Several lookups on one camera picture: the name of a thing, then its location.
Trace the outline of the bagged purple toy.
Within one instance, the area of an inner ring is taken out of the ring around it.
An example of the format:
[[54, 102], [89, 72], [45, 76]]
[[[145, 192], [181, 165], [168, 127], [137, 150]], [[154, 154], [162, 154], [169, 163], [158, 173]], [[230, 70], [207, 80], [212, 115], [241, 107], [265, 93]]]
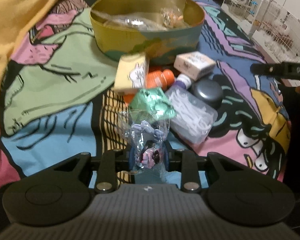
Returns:
[[140, 169], [152, 169], [164, 161], [163, 143], [170, 131], [170, 119], [153, 121], [142, 112], [121, 111], [117, 114], [116, 131], [128, 144], [138, 150]]

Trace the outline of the clear box of floss picks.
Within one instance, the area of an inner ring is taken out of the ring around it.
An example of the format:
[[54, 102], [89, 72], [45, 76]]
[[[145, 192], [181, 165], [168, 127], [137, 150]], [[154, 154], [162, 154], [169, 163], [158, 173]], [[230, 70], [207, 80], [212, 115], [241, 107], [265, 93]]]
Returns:
[[179, 86], [172, 86], [165, 95], [176, 113], [170, 128], [192, 144], [202, 143], [218, 118], [217, 111]]

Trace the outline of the green foil sachet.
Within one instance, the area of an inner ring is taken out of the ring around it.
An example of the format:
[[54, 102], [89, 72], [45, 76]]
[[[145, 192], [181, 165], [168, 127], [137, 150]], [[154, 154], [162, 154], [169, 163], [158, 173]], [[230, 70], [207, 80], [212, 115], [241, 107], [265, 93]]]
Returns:
[[147, 114], [153, 121], [173, 119], [176, 116], [174, 107], [160, 87], [140, 89], [128, 109]]

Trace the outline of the orange tube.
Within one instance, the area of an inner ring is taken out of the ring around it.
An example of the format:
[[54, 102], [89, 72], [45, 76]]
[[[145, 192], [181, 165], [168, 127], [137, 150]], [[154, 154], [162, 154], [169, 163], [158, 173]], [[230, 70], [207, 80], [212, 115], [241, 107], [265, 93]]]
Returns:
[[[145, 89], [160, 87], [166, 90], [175, 81], [174, 74], [171, 70], [166, 69], [163, 71], [155, 70], [150, 72], [146, 76], [146, 87]], [[123, 95], [126, 103], [130, 103], [135, 94]]]

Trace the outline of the white tube purple cap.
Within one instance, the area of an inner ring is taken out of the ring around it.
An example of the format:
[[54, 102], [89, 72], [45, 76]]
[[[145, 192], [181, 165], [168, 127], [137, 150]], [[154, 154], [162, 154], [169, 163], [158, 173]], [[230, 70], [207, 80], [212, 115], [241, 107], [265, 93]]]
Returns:
[[179, 86], [185, 90], [188, 90], [189, 88], [191, 88], [193, 83], [194, 83], [194, 81], [187, 75], [179, 74], [174, 82], [174, 85]]

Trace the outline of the dark grey round case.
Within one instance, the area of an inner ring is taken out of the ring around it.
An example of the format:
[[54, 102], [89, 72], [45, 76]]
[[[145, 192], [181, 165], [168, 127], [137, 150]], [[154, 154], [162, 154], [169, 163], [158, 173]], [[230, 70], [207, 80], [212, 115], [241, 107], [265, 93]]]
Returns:
[[210, 79], [200, 79], [191, 86], [191, 93], [214, 109], [218, 109], [223, 100], [221, 86]]

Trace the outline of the white cardboard box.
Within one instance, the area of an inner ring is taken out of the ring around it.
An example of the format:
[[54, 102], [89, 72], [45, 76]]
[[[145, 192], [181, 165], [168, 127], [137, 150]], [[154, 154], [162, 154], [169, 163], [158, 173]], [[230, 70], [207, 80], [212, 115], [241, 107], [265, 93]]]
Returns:
[[191, 78], [194, 81], [210, 74], [216, 62], [208, 56], [194, 51], [191, 53], [179, 54], [175, 58], [174, 68]]

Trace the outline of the bagged crochet doll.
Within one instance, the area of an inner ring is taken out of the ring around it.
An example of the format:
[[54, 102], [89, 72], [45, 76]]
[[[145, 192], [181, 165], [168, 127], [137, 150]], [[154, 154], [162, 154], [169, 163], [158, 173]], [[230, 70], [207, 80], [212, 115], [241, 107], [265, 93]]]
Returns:
[[184, 20], [183, 12], [178, 7], [161, 8], [160, 13], [166, 28], [181, 29], [189, 27], [189, 24]]

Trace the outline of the colourful cartoon print blanket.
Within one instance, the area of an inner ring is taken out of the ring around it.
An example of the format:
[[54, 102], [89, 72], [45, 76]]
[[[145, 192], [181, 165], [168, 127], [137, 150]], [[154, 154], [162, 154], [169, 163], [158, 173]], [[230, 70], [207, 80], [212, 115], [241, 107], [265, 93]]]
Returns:
[[[115, 62], [98, 49], [88, 14], [96, 1], [59, 0], [8, 62], [0, 90], [0, 189], [79, 152], [125, 147], [115, 131], [117, 113], [126, 109], [112, 88]], [[276, 82], [250, 72], [263, 55], [213, 0], [192, 1], [205, 11], [197, 48], [216, 61], [211, 79], [224, 99], [203, 143], [171, 133], [171, 146], [218, 152], [282, 180], [288, 114]]]

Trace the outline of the round colourful metal tin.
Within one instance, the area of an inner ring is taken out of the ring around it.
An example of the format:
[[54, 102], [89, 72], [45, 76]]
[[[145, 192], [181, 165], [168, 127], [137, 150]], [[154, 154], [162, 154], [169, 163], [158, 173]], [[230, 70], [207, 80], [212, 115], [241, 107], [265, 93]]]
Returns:
[[[174, 7], [183, 12], [188, 28], [164, 26], [160, 9]], [[98, 0], [90, 19], [97, 45], [109, 58], [145, 53], [152, 64], [165, 65], [196, 50], [205, 12], [193, 0]]]

